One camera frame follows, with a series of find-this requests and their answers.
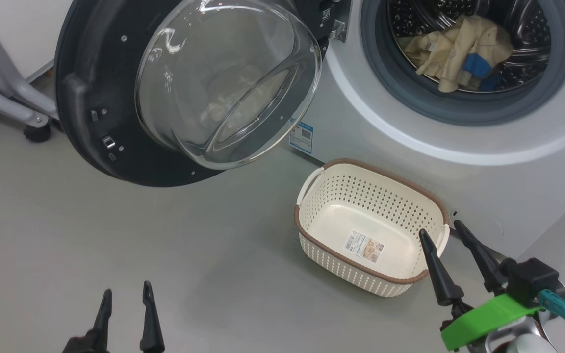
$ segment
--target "open washer door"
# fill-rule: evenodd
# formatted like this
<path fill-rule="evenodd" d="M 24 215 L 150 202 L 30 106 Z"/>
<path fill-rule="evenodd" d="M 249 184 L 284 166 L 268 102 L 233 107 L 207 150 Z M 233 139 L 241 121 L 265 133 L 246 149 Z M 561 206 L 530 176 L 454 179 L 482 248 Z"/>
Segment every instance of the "open washer door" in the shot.
<path fill-rule="evenodd" d="M 77 0 L 54 67 L 61 124 L 98 170 L 154 187 L 254 161 L 314 95 L 317 41 L 271 0 Z"/>

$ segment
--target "front-loading washing machine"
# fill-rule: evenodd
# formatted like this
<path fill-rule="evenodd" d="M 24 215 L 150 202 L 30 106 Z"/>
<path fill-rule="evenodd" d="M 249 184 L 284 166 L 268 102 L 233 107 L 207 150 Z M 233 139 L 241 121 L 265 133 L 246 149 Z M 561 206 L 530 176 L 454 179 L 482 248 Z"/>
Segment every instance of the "front-loading washing machine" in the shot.
<path fill-rule="evenodd" d="M 462 14 L 515 50 L 495 87 L 442 94 L 399 43 Z M 411 179 L 506 255 L 565 211 L 565 0 L 77 0 L 54 66 L 67 136 L 123 181 L 194 183 L 289 135 Z"/>

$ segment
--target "clothes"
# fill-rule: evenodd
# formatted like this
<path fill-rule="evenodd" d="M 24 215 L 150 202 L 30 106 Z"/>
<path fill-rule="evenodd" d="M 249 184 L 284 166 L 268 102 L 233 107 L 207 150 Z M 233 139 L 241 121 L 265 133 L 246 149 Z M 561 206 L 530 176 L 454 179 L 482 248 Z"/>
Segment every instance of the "clothes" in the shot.
<path fill-rule="evenodd" d="M 509 34 L 480 16 L 461 16 L 444 31 L 401 38 L 399 42 L 418 67 L 415 72 L 439 78 L 439 90 L 445 93 L 457 90 L 459 85 L 478 89 L 481 80 L 513 51 Z"/>

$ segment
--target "white plastic basket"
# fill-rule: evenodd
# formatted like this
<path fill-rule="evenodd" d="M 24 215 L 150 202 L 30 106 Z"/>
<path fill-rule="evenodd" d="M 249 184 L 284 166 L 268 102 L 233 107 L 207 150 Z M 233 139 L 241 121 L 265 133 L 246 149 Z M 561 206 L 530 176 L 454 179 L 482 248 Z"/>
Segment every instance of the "white plastic basket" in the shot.
<path fill-rule="evenodd" d="M 381 297 L 404 293 L 428 273 L 420 229 L 438 255 L 450 231 L 448 212 L 433 195 L 352 159 L 331 161 L 309 175 L 294 219 L 307 256 Z"/>

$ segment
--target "green plastic part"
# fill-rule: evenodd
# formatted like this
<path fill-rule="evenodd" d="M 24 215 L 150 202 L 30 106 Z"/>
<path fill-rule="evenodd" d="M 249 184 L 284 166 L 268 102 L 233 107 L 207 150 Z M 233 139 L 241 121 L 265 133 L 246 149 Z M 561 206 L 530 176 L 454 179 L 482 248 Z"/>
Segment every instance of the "green plastic part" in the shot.
<path fill-rule="evenodd" d="M 540 309 L 540 306 L 525 308 L 509 295 L 499 295 L 457 318 L 442 331 L 441 337 L 446 349 L 454 351 Z"/>

